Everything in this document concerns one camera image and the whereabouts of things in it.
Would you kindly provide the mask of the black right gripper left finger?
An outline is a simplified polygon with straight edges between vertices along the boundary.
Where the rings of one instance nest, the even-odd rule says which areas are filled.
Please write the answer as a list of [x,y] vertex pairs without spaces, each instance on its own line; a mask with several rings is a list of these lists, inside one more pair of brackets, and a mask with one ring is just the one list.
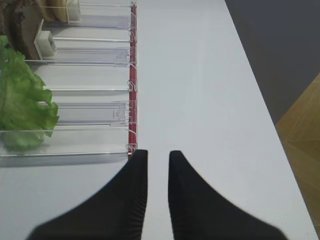
[[29,240],[139,240],[148,197],[148,151],[136,150],[97,193],[38,225]]

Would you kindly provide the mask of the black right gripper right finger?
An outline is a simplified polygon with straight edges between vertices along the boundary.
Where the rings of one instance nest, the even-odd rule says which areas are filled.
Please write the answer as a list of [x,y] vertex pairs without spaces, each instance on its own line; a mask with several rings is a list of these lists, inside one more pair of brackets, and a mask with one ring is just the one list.
[[179,150],[169,154],[168,205],[176,240],[285,240],[277,227],[215,191]]

